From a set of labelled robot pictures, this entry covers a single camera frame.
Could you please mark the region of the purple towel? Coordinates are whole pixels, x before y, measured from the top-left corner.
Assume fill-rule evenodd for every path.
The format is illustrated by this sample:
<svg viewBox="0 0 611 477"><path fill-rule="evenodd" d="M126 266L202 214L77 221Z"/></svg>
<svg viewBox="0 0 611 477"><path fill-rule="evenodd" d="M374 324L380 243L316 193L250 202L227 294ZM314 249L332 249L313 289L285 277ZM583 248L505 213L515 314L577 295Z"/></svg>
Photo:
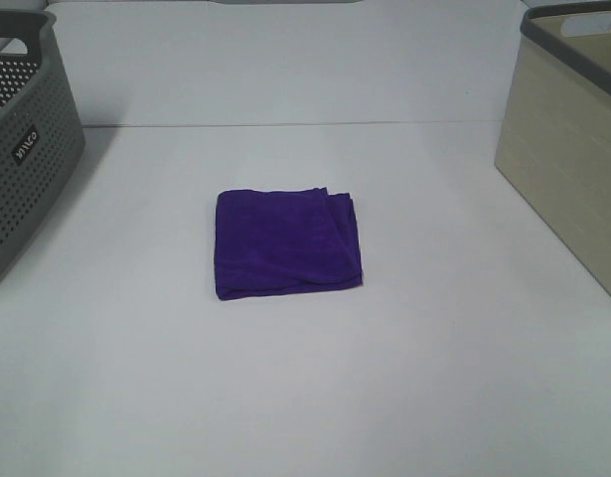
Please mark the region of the purple towel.
<svg viewBox="0 0 611 477"><path fill-rule="evenodd" d="M220 193L214 273L221 301L362 285L351 195L325 188Z"/></svg>

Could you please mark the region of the beige basket with grey rim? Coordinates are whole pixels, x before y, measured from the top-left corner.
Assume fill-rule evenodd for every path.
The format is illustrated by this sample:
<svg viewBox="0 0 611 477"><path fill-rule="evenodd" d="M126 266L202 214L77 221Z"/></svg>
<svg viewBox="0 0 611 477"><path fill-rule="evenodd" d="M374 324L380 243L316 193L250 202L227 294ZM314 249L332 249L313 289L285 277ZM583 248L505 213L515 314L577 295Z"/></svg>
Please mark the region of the beige basket with grey rim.
<svg viewBox="0 0 611 477"><path fill-rule="evenodd" d="M611 30L566 36L611 1L530 8L495 166L611 296Z"/></svg>

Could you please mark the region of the grey perforated plastic basket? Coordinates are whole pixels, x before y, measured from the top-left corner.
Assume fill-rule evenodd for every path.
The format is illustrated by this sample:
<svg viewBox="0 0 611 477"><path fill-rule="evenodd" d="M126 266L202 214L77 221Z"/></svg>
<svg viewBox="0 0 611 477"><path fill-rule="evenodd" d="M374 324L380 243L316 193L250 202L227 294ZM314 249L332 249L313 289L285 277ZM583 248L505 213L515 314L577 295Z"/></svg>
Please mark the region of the grey perforated plastic basket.
<svg viewBox="0 0 611 477"><path fill-rule="evenodd" d="M45 11L0 9L0 280L36 235L78 164L83 128Z"/></svg>

